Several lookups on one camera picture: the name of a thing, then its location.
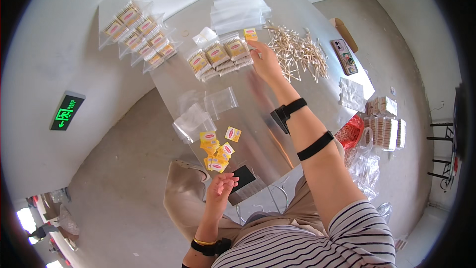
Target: shoe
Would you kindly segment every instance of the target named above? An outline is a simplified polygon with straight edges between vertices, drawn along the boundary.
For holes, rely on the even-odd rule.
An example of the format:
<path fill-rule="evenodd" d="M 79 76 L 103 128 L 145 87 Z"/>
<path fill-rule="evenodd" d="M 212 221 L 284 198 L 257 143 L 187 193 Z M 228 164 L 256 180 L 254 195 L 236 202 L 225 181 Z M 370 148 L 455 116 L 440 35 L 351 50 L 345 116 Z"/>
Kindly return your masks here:
<path fill-rule="evenodd" d="M 203 172 L 203 173 L 205 174 L 205 179 L 202 180 L 202 182 L 205 182 L 205 181 L 207 181 L 208 179 L 210 179 L 210 174 L 207 172 L 207 170 L 206 170 L 204 167 L 187 163 L 186 161 L 183 161 L 183 160 L 181 160 L 181 159 L 175 159 L 174 161 L 175 161 L 177 164 L 179 164 L 181 167 L 183 167 L 183 168 L 186 168 L 186 169 L 195 169 L 195 170 L 199 170 L 199 171 Z"/>

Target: gold bracelet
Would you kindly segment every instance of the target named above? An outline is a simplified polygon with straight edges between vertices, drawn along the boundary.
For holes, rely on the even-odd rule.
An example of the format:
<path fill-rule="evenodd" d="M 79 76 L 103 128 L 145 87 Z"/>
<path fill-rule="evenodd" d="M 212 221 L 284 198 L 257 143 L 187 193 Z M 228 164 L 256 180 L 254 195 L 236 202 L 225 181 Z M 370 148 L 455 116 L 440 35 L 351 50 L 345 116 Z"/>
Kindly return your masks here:
<path fill-rule="evenodd" d="M 195 237 L 193 237 L 193 241 L 197 242 L 199 245 L 214 245 L 215 243 L 217 243 L 216 240 L 213 242 L 205 242 L 205 241 L 200 241 L 196 239 Z"/>

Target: striped shirt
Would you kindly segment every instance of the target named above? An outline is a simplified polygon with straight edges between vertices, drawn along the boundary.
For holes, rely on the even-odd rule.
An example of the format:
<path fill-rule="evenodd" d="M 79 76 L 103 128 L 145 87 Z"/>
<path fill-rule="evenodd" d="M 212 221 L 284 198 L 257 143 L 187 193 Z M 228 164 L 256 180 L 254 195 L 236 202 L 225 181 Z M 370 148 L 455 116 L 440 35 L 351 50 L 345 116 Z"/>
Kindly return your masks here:
<path fill-rule="evenodd" d="M 224 267 L 396 267 L 392 234 L 368 201 L 356 201 L 331 220 L 329 237 L 291 225 L 256 230 L 213 263 Z"/>

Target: emergency exit sign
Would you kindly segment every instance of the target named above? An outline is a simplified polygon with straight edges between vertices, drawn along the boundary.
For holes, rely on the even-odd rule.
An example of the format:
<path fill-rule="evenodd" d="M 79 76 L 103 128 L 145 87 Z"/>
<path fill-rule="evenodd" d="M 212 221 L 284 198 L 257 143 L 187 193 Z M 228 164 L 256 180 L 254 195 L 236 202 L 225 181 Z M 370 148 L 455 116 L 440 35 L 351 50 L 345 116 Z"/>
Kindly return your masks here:
<path fill-rule="evenodd" d="M 66 91 L 63 102 L 60 104 L 50 130 L 66 130 L 78 112 L 86 96 Z"/>

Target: woman's arm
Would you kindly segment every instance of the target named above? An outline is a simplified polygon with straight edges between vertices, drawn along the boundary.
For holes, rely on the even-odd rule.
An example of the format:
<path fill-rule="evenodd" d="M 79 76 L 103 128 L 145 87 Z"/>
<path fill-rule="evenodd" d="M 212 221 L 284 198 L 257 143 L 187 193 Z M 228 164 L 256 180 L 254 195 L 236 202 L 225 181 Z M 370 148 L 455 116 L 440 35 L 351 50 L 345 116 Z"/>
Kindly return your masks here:
<path fill-rule="evenodd" d="M 251 51 L 256 72 L 271 87 L 279 104 L 288 105 L 300 98 L 294 87 L 283 78 L 275 53 L 263 43 L 248 43 L 257 49 Z M 307 106 L 294 112 L 286 123 L 296 152 L 306 149 L 327 132 Z M 366 199 L 348 174 L 333 141 L 311 158 L 302 161 L 302 168 L 326 229 L 341 209 L 352 202 Z"/>
<path fill-rule="evenodd" d="M 200 221 L 195 239 L 203 242 L 214 242 L 218 237 L 218 223 L 227 207 L 228 196 L 233 187 L 238 185 L 239 177 L 234 173 L 221 173 L 215 176 L 207 189 L 205 214 Z M 192 247 L 183 258 L 183 265 L 190 268 L 210 268 L 215 256 L 205 256 Z"/>

